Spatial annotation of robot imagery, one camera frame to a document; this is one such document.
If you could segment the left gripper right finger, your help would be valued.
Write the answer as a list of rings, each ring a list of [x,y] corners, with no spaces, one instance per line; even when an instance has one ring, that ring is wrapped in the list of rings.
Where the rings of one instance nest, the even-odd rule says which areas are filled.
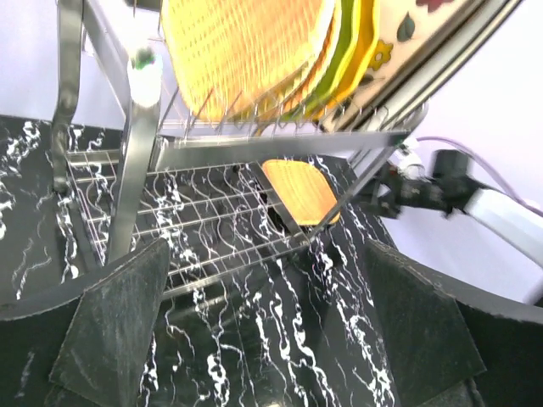
[[[371,286],[399,394],[473,394],[485,371],[456,300],[391,247],[366,245]]]

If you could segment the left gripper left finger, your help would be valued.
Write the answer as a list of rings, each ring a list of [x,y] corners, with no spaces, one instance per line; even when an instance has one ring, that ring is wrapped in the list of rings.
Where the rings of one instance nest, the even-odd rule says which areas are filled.
[[[159,238],[106,266],[81,296],[49,379],[82,397],[135,397],[170,248]]]

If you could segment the round green-rim bamboo plate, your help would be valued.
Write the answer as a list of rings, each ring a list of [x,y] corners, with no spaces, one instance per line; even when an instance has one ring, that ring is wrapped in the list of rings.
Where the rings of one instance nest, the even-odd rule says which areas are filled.
[[[260,123],[271,123],[276,119],[297,119],[304,110],[304,103],[309,101],[309,96],[316,90],[331,64],[339,33],[340,23],[333,20],[314,64],[305,64],[282,84],[267,92],[254,107],[242,114],[242,118]]]

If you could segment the pale wicker-pattern plate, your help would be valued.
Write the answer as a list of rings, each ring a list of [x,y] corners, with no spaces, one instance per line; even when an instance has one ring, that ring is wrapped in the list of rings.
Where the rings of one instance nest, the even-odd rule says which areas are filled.
[[[318,225],[337,203],[326,177],[312,164],[270,159],[262,169],[299,226]]]

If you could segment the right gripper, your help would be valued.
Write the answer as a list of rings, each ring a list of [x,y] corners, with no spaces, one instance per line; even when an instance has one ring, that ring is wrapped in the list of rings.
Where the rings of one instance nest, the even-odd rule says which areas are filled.
[[[396,219],[403,207],[450,213],[450,205],[436,180],[423,176],[408,178],[391,163],[385,164],[355,195],[355,203],[366,212],[389,219]]]

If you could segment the orange rounded-square wicker plate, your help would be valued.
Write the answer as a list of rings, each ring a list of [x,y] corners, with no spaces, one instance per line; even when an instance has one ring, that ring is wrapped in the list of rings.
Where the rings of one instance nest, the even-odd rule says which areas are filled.
[[[182,101],[202,120],[267,114],[311,76],[333,1],[164,1]]]

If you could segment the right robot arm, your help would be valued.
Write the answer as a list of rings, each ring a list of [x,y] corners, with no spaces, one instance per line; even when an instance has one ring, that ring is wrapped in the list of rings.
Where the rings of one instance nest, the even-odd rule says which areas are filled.
[[[401,209],[436,210],[448,217],[460,212],[475,219],[537,265],[542,265],[542,215],[468,173],[470,158],[457,150],[434,155],[431,176],[409,175],[387,163],[355,195],[365,210],[396,219]]]

